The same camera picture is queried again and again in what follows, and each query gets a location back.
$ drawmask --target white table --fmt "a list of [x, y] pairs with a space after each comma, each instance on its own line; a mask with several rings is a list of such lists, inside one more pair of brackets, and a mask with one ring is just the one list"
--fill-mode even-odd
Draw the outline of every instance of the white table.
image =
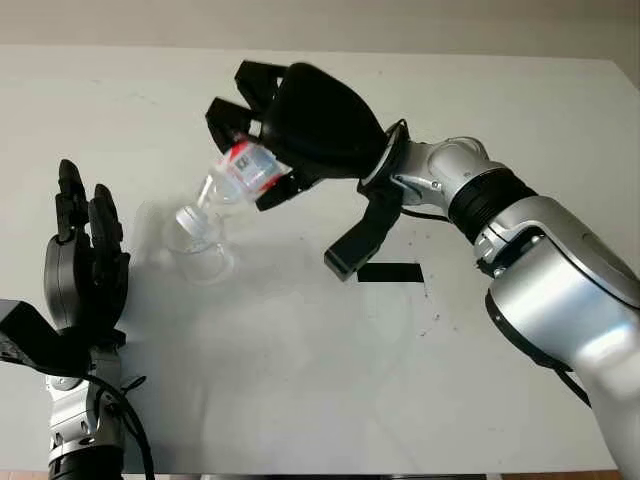
[[[377, 260], [426, 285], [341, 284], [325, 248], [360, 216], [324, 182], [229, 222], [234, 276], [189, 287], [161, 267], [154, 225], [216, 155], [204, 112], [239, 99], [245, 58], [307, 60], [414, 138], [469, 134], [556, 197], [638, 271], [640, 100], [610, 62], [145, 48], [0, 48], [0, 295], [48, 316], [58, 160], [111, 187], [132, 252], [119, 326], [131, 398], [159, 472], [495, 472], [612, 467], [590, 412], [503, 339], [489, 279], [455, 228], [402, 218]], [[46, 468], [41, 375], [0, 365], [0, 468]], [[128, 465], [139, 470], [129, 442]]]

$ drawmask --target black cable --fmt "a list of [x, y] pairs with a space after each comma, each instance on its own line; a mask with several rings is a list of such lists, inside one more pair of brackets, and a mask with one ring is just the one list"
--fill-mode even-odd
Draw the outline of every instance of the black cable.
[[125, 385], [124, 387], [120, 387], [120, 390], [122, 390], [122, 394], [123, 395], [127, 395], [127, 393], [129, 393], [131, 390], [135, 390], [136, 388], [138, 388], [140, 385], [142, 385], [146, 381], [147, 381], [146, 375], [141, 375], [141, 376], [136, 377], [135, 379], [133, 379], [133, 381], [131, 383], [129, 383], [129, 385]]
[[125, 415], [121, 415], [120, 418], [122, 419], [122, 423], [124, 423], [124, 426], [126, 427], [127, 431], [129, 432], [129, 435], [131, 435], [136, 442], [139, 442], [140, 441], [140, 437], [138, 436], [138, 434], [136, 433], [135, 429], [133, 428], [133, 425], [131, 425], [131, 422], [129, 422], [129, 420], [127, 420], [127, 417]]
[[438, 222], [451, 223], [449, 221], [449, 219], [447, 217], [445, 217], [444, 215], [434, 215], [433, 213], [415, 212], [413, 210], [407, 210], [406, 208], [401, 208], [400, 212], [403, 215], [407, 215], [408, 217], [423, 218], [423, 219], [426, 219], [426, 220], [436, 220]]
[[96, 377], [95, 375], [87, 374], [84, 375], [82, 379], [87, 380], [91, 383], [95, 383], [100, 388], [104, 389], [118, 403], [120, 408], [124, 411], [124, 414], [129, 417], [133, 424], [132, 428], [136, 432], [136, 435], [133, 435], [133, 438], [138, 443], [138, 447], [140, 448], [140, 453], [142, 455], [142, 464], [144, 465], [145, 479], [155, 480], [155, 477], [153, 475], [153, 457], [151, 456], [151, 447], [149, 446], [147, 434], [144, 431], [144, 427], [142, 426], [142, 422], [140, 421], [138, 414], [129, 403], [129, 400], [127, 400], [127, 397], [125, 397], [119, 389], [117, 389], [110, 383], [105, 382], [101, 378]]
[[554, 370], [554, 371], [556, 372], [556, 375], [558, 375], [560, 380], [562, 380], [562, 383], [564, 383], [567, 387], [569, 387], [569, 389], [573, 393], [575, 393], [577, 397], [580, 400], [582, 400], [587, 407], [591, 408], [591, 402], [589, 401], [589, 395], [587, 395], [587, 392], [585, 392], [584, 389], [580, 385], [578, 385], [575, 382], [575, 380], [571, 378], [569, 374], [564, 370]]

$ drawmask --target plastic bottle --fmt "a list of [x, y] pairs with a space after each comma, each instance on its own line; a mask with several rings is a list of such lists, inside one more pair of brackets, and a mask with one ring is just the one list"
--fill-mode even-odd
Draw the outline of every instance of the plastic bottle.
[[165, 224], [164, 243], [187, 281], [207, 285], [229, 273], [223, 205], [254, 201], [284, 173], [271, 152], [243, 142], [231, 148], [207, 173], [193, 203], [181, 207]]

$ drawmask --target bottle cap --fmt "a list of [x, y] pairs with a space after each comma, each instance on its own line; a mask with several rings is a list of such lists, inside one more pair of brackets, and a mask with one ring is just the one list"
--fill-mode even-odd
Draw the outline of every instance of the bottle cap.
[[176, 212], [176, 221], [189, 235], [195, 238], [203, 237], [208, 230], [209, 217], [200, 208], [187, 205]]

